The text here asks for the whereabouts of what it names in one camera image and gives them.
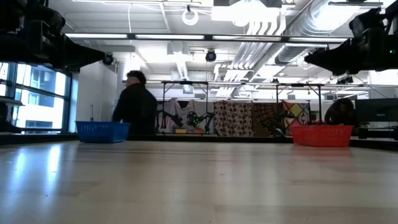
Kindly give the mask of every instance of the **table surface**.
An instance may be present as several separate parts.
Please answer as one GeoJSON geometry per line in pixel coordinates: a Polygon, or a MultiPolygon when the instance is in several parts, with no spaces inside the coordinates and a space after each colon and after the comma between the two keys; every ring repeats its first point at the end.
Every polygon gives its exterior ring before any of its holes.
{"type": "Polygon", "coordinates": [[[0,147],[0,223],[398,221],[398,154],[293,144],[0,147]]]}

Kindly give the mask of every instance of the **patterned fabric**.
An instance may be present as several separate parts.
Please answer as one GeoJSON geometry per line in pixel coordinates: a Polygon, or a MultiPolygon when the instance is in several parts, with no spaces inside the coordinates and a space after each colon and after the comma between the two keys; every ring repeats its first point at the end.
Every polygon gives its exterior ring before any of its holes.
{"type": "Polygon", "coordinates": [[[214,103],[214,125],[220,136],[252,137],[251,103],[214,103]]]}
{"type": "Polygon", "coordinates": [[[292,134],[290,131],[290,127],[292,126],[303,126],[308,124],[310,121],[308,103],[288,103],[284,101],[283,105],[287,114],[294,116],[294,118],[284,118],[286,134],[292,134]]]}
{"type": "Polygon", "coordinates": [[[273,135],[275,128],[282,126],[282,118],[277,117],[276,110],[280,104],[254,103],[251,109],[254,137],[273,135]]]}

